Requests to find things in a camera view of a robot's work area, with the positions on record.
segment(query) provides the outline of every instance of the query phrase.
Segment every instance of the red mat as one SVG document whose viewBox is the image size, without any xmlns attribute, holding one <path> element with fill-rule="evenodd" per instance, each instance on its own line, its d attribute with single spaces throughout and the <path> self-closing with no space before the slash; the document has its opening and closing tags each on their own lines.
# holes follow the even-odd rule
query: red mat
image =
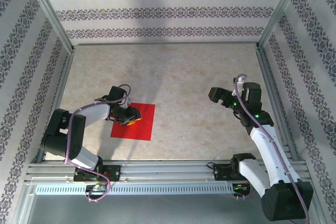
<svg viewBox="0 0 336 224">
<path fill-rule="evenodd" d="M 150 141 L 152 137 L 155 104 L 131 103 L 130 106 L 137 108 L 141 112 L 142 119 L 130 126 L 114 123 L 111 137 Z"/>
</svg>

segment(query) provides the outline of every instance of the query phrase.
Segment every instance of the patterned wallpaper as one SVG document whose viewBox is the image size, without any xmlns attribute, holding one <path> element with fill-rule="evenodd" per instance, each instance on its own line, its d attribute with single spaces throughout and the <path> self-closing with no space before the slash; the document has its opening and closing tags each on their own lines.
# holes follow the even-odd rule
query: patterned wallpaper
<svg viewBox="0 0 336 224">
<path fill-rule="evenodd" d="M 257 42 L 279 0 L 50 0 L 74 45 Z"/>
<path fill-rule="evenodd" d="M 67 52 L 38 0 L 0 0 L 0 223 L 10 223 Z"/>
<path fill-rule="evenodd" d="M 335 0 L 291 0 L 264 48 L 296 148 L 336 223 Z"/>
</svg>

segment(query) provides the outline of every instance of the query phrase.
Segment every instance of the tiled floor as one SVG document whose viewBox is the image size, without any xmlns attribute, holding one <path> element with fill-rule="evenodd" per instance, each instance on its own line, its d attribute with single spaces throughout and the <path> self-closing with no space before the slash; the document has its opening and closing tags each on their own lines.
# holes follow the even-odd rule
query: tiled floor
<svg viewBox="0 0 336 224">
<path fill-rule="evenodd" d="M 261 84 L 263 109 L 272 116 L 253 44 L 78 46 L 61 108 L 86 105 L 127 83 L 131 102 L 156 106 L 151 141 L 111 138 L 112 123 L 101 120 L 85 131 L 91 152 L 104 159 L 260 157 L 232 111 L 208 98 L 211 87 L 232 90 L 240 73 Z"/>
</svg>

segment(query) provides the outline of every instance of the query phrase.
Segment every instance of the white wall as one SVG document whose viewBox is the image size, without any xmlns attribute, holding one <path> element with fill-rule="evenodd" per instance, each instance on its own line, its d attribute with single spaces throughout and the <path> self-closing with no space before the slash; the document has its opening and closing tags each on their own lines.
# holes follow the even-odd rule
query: white wall
<svg viewBox="0 0 336 224">
<path fill-rule="evenodd" d="M 279 0 L 50 0 L 74 45 L 257 42 Z"/>
<path fill-rule="evenodd" d="M 336 222 L 336 0 L 291 0 L 265 46 L 297 151 Z"/>
<path fill-rule="evenodd" d="M 10 223 L 67 52 L 37 0 L 0 0 L 0 223 Z"/>
</svg>

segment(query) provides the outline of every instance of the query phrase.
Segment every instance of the pink cable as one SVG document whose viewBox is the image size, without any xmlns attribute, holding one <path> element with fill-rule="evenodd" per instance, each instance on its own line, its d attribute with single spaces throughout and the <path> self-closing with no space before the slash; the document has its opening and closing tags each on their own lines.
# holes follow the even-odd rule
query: pink cable
<svg viewBox="0 0 336 224">
<path fill-rule="evenodd" d="M 65 153 L 64 164 L 66 165 L 66 164 L 69 163 L 69 164 L 71 164 L 71 165 L 77 167 L 78 169 L 82 169 L 82 170 L 85 170 L 85 171 L 87 171 L 87 172 L 89 172 L 89 173 L 92 173 L 92 174 L 96 174 L 96 175 L 98 175 L 98 176 L 101 176 L 101 177 L 103 177 L 104 179 L 106 179 L 106 181 L 107 181 L 107 185 L 108 185 L 107 188 L 106 188 L 105 193 L 102 194 L 102 195 L 101 195 L 99 198 L 97 198 L 97 199 L 91 199 L 91 198 L 90 198 L 90 193 L 91 193 L 91 192 L 90 192 L 89 195 L 88 195 L 88 199 L 89 199 L 89 201 L 95 201 L 95 202 L 97 202 L 98 200 L 101 200 L 102 198 L 104 198 L 104 197 L 110 192 L 110 189 L 111 189 L 111 182 L 110 182 L 110 179 L 109 179 L 107 176 L 105 176 L 104 174 L 95 172 L 95 171 L 93 171 L 93 170 L 90 170 L 90 169 L 87 169 L 87 168 L 84 168 L 84 167 L 81 167 L 81 166 L 79 166 L 79 165 L 74 164 L 73 162 L 71 162 L 71 161 L 69 160 L 70 146 L 71 146 L 72 121 L 74 120 L 75 115 L 78 114 L 78 113 L 79 113 L 80 111 L 82 111 L 82 110 L 85 110 L 85 109 L 87 109 L 87 108 L 90 108 L 90 107 L 93 107 L 93 106 L 96 106 L 96 105 L 110 104 L 110 103 L 121 102 L 122 100 L 126 99 L 126 98 L 130 95 L 130 93 L 131 93 L 131 86 L 129 86 L 128 84 L 122 84 L 122 85 L 119 86 L 119 88 L 120 88 L 120 87 L 123 87 L 123 86 L 127 86 L 127 87 L 129 88 L 128 93 L 127 93 L 123 98 L 121 98 L 121 99 L 117 99 L 117 100 L 114 100 L 114 101 L 95 102 L 95 103 L 91 103 L 91 104 L 85 105 L 85 106 L 83 106 L 83 107 L 77 109 L 74 113 L 72 113 L 72 115 L 71 115 L 71 117 L 70 117 L 70 120 L 69 120 L 68 135 L 67 135 L 67 137 L 68 137 L 68 142 L 67 142 L 67 149 L 66 149 L 66 153 Z"/>
<path fill-rule="evenodd" d="M 309 213 L 308 213 L 308 209 L 307 209 L 307 206 L 306 206 L 306 204 L 305 204 L 305 202 L 304 202 L 304 200 L 303 200 L 303 198 L 302 198 L 302 196 L 301 196 L 301 194 L 300 194 L 300 192 L 299 192 L 299 189 L 298 189 L 298 187 L 297 187 L 297 185 L 295 184 L 295 182 L 294 182 L 294 179 L 292 178 L 292 176 L 291 176 L 291 174 L 289 173 L 289 170 L 288 170 L 288 167 L 287 167 L 287 165 L 286 165 L 286 163 L 285 163 L 285 161 L 284 161 L 284 159 L 283 159 L 283 157 L 282 157 L 282 155 L 281 155 L 281 153 L 280 153 L 280 150 L 279 150 L 279 148 L 278 148 L 278 146 L 277 146 L 277 144 L 275 143 L 275 141 L 274 141 L 274 139 L 272 138 L 272 136 L 265 130 L 265 128 L 254 118 L 254 116 L 247 110 L 247 108 L 245 107 L 245 105 L 244 105 L 244 103 L 243 103 L 243 101 L 242 101 L 242 98 L 240 97 L 240 94 L 239 94 L 239 92 L 238 92 L 238 79 L 240 78 L 240 77 L 242 77 L 242 80 L 245 80 L 246 78 L 247 78 L 247 75 L 246 74 L 243 74 L 243 73 L 241 73 L 241 74 L 239 74 L 238 76 L 237 76 L 237 78 L 236 78 L 236 80 L 235 80 L 235 91 L 236 91 L 236 94 L 237 94 L 237 98 L 238 98 L 238 101 L 239 101 L 239 103 L 240 103 L 240 105 L 241 105 L 241 107 L 243 108 L 243 110 L 246 112 L 246 114 L 259 126 L 259 128 L 264 132 L 264 134 L 269 138 L 269 140 L 271 141 L 271 143 L 272 143 L 272 145 L 273 145 L 273 147 L 274 147 L 274 149 L 275 149 L 275 151 L 276 151 L 276 153 L 277 153 L 277 155 L 278 155 L 278 157 L 279 157 L 279 159 L 280 159 L 280 162 L 281 162 L 281 164 L 282 164 L 282 166 L 283 166 L 283 169 L 285 170 L 285 172 L 286 172 L 286 174 L 287 174 L 287 176 L 288 176 L 288 178 L 289 178 L 289 180 L 290 180 L 290 182 L 293 184 L 293 187 L 294 187 L 294 190 L 295 190 L 295 192 L 296 192 L 296 194 L 297 194 L 297 196 L 298 196 L 298 198 L 299 198 L 299 200 L 300 200 L 300 203 L 301 203 L 301 205 L 302 205 L 302 207 L 303 207 L 303 210 L 305 211 L 305 215 L 306 215 L 306 224 L 309 224 L 310 223 L 310 217 L 309 217 Z"/>
</svg>

